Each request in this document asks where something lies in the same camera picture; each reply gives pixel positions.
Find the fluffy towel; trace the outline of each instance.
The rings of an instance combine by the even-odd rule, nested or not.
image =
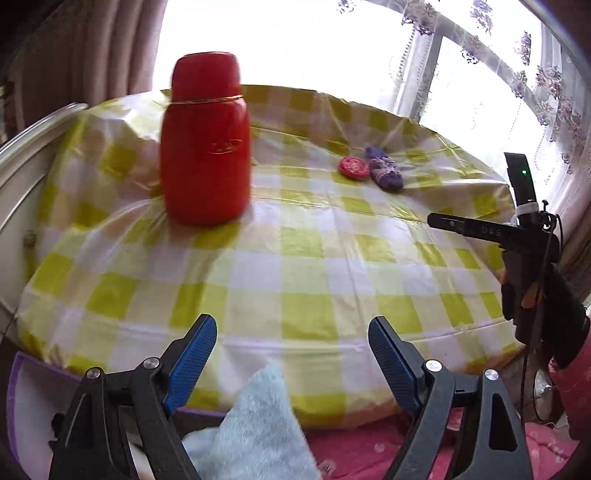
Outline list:
[[[273,365],[240,390],[219,428],[190,433],[183,445],[203,480],[321,478]]]

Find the red bottle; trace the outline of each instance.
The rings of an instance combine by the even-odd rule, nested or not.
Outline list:
[[[215,225],[239,216],[251,194],[246,103],[236,57],[194,53],[174,67],[160,140],[160,176],[171,217]]]

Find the pink sleeve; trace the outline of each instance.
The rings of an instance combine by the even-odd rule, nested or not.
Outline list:
[[[591,439],[591,333],[571,364],[561,369],[553,360],[550,376],[569,416],[570,437]]]

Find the plastic tablecloth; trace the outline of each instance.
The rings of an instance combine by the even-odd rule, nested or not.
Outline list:
[[[231,407],[277,362],[304,426],[351,426],[394,411],[367,341],[384,315],[426,358],[456,371],[519,349],[502,318],[500,250],[429,228],[431,211],[514,214],[494,171],[408,119],[324,93],[244,86],[252,202],[236,221],[167,217],[158,142],[167,92],[83,113],[63,141],[38,210],[38,268],[18,311],[29,351],[82,374],[135,368],[200,313],[219,336],[188,406]],[[398,194],[337,172],[367,145],[404,176]]]

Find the white bed frame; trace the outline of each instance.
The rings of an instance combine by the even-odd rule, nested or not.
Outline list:
[[[25,249],[34,245],[39,195],[61,139],[87,108],[71,103],[0,147],[0,334],[8,329],[14,342],[13,320],[28,281]]]

